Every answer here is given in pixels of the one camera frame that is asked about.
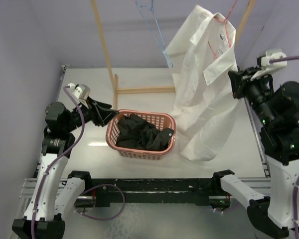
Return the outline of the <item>dark pinstriped shirt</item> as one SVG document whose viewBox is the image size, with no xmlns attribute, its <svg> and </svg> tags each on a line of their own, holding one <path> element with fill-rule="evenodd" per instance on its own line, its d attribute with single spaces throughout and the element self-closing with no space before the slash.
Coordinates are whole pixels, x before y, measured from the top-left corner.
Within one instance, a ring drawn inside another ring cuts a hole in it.
<svg viewBox="0 0 299 239">
<path fill-rule="evenodd" d="M 159 130 L 136 114 L 123 116 L 118 121 L 118 129 L 116 146 L 136 150 L 164 151 L 174 135 L 173 129 L 166 127 Z"/>
</svg>

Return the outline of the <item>white shirt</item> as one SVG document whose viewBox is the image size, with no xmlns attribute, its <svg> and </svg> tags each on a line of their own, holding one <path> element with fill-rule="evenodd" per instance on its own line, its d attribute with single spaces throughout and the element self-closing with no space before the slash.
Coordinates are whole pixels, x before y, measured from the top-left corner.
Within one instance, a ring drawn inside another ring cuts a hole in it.
<svg viewBox="0 0 299 239">
<path fill-rule="evenodd" d="M 208 46 L 213 15 L 195 6 L 166 48 L 176 92 L 171 115 L 185 139 L 180 154 L 190 161 L 210 161 L 219 154 L 234 127 L 239 104 L 228 76 L 237 70 L 235 50 L 215 60 Z"/>
</svg>

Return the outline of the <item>red wire hanger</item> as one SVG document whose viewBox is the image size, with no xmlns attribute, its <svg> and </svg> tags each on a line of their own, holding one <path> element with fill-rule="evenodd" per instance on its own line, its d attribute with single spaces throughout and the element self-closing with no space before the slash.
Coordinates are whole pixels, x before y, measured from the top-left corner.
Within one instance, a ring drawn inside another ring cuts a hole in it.
<svg viewBox="0 0 299 239">
<path fill-rule="evenodd" d="M 213 15 L 211 20 L 212 31 L 209 34 L 208 46 L 215 60 L 228 50 L 234 51 L 236 29 L 229 21 L 229 17 L 236 4 L 237 1 L 235 0 L 225 16 L 218 12 Z"/>
</svg>

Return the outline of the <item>blue wire hanger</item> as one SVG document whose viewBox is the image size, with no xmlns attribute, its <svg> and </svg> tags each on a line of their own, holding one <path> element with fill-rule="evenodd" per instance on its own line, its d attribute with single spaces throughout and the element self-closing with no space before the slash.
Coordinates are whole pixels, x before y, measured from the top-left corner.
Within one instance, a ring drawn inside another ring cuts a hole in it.
<svg viewBox="0 0 299 239">
<path fill-rule="evenodd" d="M 157 16 L 155 13 L 155 8 L 154 8 L 154 0 L 150 1 L 150 4 L 142 4 L 139 0 L 135 1 L 136 7 L 144 20 L 148 30 L 152 34 L 156 44 L 158 45 L 161 53 L 163 54 L 168 67 L 173 67 L 172 60 L 168 53 L 166 52 L 166 44 L 165 40 L 160 28 L 160 25 L 157 20 Z M 150 13 L 151 19 L 145 16 L 144 11 L 147 10 Z"/>
</svg>

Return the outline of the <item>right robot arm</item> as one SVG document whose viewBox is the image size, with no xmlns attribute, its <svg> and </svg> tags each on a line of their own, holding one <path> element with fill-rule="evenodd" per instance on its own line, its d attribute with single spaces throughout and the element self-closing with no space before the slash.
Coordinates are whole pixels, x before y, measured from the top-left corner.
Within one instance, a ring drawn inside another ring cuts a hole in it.
<svg viewBox="0 0 299 239">
<path fill-rule="evenodd" d="M 245 98 L 262 124 L 261 143 L 267 156 L 271 191 L 266 196 L 238 179 L 231 170 L 213 174 L 212 191 L 232 195 L 247 211 L 254 228 L 273 239 L 290 231 L 299 236 L 299 83 L 273 89 L 269 73 L 260 68 L 229 71 L 233 97 Z"/>
</svg>

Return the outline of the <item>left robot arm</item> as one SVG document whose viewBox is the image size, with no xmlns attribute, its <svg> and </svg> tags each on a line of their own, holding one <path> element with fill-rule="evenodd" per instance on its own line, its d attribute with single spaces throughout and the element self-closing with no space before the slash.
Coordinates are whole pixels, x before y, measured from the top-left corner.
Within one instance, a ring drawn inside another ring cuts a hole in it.
<svg viewBox="0 0 299 239">
<path fill-rule="evenodd" d="M 54 102 L 45 109 L 46 127 L 35 189 L 22 218 L 15 219 L 12 224 L 12 231 L 21 239 L 61 239 L 65 232 L 65 217 L 77 197 L 92 191 L 90 173 L 73 171 L 65 187 L 58 192 L 71 151 L 80 140 L 72 131 L 84 129 L 85 123 L 90 121 L 104 127 L 119 112 L 111 105 L 91 98 L 75 106 L 70 111 L 61 102 Z"/>
</svg>

